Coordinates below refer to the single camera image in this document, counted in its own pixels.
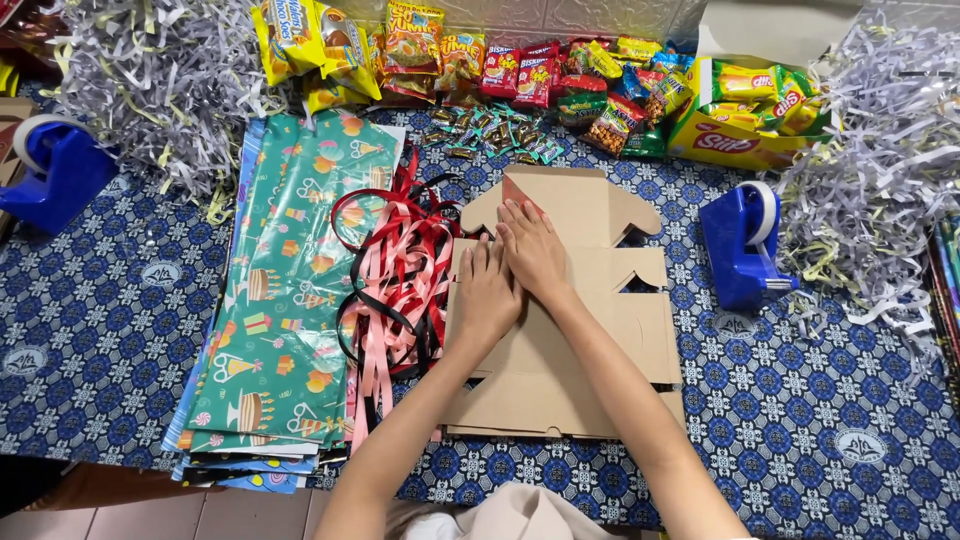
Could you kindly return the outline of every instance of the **tape roll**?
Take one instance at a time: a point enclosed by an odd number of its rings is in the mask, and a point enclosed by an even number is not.
[[[760,220],[760,227],[756,230],[756,233],[747,240],[747,245],[762,244],[773,231],[774,222],[777,220],[777,196],[774,195],[774,190],[769,185],[756,180],[741,182],[736,187],[752,187],[760,195],[760,202],[763,203],[763,218]]]
[[[47,174],[47,169],[41,167],[34,157],[30,155],[30,152],[27,151],[27,139],[30,138],[30,133],[32,133],[36,128],[43,126],[45,124],[68,124],[76,128],[80,128],[85,132],[89,133],[91,137],[96,140],[97,136],[90,131],[90,128],[80,120],[71,118],[70,116],[63,116],[62,114],[38,114],[37,116],[31,116],[23,122],[20,122],[20,125],[16,127],[16,131],[13,132],[13,151],[16,152],[16,156],[20,158],[28,167],[34,169],[40,174]]]

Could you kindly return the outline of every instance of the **green wrapping paper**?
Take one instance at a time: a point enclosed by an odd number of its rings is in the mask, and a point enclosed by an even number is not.
[[[351,191],[386,185],[401,142],[333,110],[316,121],[315,133],[286,115],[267,123],[191,429],[321,448],[344,438],[347,358],[336,312],[352,291],[353,254],[329,215]],[[372,197],[351,200],[338,231],[359,242],[381,208]],[[349,321],[343,331],[349,339]]]

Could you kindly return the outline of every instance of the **silver shredded paper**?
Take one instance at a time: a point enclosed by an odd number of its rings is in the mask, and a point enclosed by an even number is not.
[[[829,73],[825,108],[843,129],[828,128],[834,140],[799,155],[777,181],[779,263],[807,281],[847,287],[859,306],[848,311],[852,322],[879,316],[897,329],[914,353],[916,381],[935,349],[924,336],[929,296],[919,290],[924,228],[956,209],[960,193],[960,39],[887,28],[882,11],[861,21],[815,66]]]
[[[124,170],[197,200],[230,190],[247,119],[286,108],[267,87],[245,0],[79,0],[57,37],[58,98]]]

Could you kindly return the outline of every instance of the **yellow cardboard box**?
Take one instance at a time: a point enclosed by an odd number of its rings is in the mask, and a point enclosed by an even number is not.
[[[826,142],[832,135],[768,136],[718,122],[699,111],[712,102],[713,58],[698,58],[686,73],[693,97],[677,114],[667,139],[671,156],[755,171],[793,164],[798,150]]]

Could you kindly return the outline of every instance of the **white tiled wall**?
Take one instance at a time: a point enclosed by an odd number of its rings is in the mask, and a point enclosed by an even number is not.
[[[934,26],[942,31],[960,28],[960,0],[941,0],[940,4],[866,2],[868,8],[885,4],[890,26]],[[444,27],[448,31],[454,28],[481,30],[487,34],[488,44],[527,45],[554,37],[619,34],[691,41],[697,37],[697,25],[707,0],[414,0],[414,3],[443,8],[446,11]],[[338,5],[353,18],[368,24],[382,21],[386,12],[386,0],[343,0]],[[749,28],[749,21],[744,27]]]

